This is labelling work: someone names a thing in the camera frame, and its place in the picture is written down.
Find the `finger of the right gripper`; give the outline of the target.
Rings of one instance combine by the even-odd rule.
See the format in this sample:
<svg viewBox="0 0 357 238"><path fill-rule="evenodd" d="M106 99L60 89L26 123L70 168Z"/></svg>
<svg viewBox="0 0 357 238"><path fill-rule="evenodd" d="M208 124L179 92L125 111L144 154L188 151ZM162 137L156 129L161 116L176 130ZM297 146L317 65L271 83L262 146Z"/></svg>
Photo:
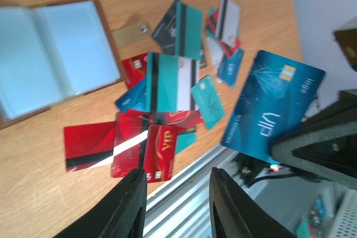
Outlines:
<svg viewBox="0 0 357 238"><path fill-rule="evenodd" d="M356 187L356 102L337 101L269 145L273 160L308 181Z"/></svg>

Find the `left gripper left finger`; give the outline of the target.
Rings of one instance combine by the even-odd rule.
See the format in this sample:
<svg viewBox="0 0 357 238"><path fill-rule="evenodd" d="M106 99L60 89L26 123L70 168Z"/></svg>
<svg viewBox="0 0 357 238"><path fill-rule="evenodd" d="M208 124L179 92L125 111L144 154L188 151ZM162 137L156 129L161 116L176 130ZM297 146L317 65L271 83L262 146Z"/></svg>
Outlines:
<svg viewBox="0 0 357 238"><path fill-rule="evenodd" d="M142 237L146 204L146 172L135 168L91 210L55 236Z"/></svg>

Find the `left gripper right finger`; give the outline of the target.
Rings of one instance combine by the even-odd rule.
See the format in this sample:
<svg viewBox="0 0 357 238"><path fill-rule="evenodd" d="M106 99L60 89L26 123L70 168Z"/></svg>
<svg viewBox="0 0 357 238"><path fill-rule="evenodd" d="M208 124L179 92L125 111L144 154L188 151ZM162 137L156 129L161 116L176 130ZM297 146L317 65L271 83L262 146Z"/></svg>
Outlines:
<svg viewBox="0 0 357 238"><path fill-rule="evenodd" d="M262 210L221 168L212 168L209 186L212 237L295 237Z"/></svg>

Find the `blue card bottom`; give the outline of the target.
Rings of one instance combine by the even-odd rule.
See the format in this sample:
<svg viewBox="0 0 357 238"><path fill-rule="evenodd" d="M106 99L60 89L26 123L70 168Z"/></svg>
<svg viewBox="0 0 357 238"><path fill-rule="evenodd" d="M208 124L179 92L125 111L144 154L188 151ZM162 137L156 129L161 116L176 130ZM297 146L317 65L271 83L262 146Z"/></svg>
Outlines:
<svg viewBox="0 0 357 238"><path fill-rule="evenodd" d="M275 164L270 142L298 127L324 77L324 70L258 51L221 145Z"/></svg>

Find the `teal card bottom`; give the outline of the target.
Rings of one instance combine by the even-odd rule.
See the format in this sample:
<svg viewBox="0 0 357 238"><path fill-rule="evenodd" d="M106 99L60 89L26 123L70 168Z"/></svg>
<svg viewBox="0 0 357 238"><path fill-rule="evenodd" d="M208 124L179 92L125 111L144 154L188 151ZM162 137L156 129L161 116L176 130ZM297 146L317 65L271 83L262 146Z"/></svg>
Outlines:
<svg viewBox="0 0 357 238"><path fill-rule="evenodd" d="M148 53L146 75L146 110L177 110L179 59L173 55Z"/></svg>

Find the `brown leather card holder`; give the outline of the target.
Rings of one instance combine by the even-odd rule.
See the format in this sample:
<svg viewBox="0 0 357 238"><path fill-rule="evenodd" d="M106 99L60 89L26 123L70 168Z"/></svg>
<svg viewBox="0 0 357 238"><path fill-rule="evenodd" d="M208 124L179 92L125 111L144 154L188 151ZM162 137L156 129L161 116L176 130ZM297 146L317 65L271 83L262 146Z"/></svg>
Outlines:
<svg viewBox="0 0 357 238"><path fill-rule="evenodd" d="M125 80L119 48L150 34L146 20L111 30L100 0L1 0L1 128Z"/></svg>

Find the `teal card with stripe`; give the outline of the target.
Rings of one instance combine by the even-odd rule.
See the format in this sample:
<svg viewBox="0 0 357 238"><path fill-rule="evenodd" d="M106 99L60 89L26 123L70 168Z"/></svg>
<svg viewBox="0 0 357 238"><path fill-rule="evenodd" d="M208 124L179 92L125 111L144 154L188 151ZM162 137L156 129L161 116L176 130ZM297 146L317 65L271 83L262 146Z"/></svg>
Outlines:
<svg viewBox="0 0 357 238"><path fill-rule="evenodd" d="M203 12L181 1L176 3L174 54L192 60L201 59Z"/></svg>

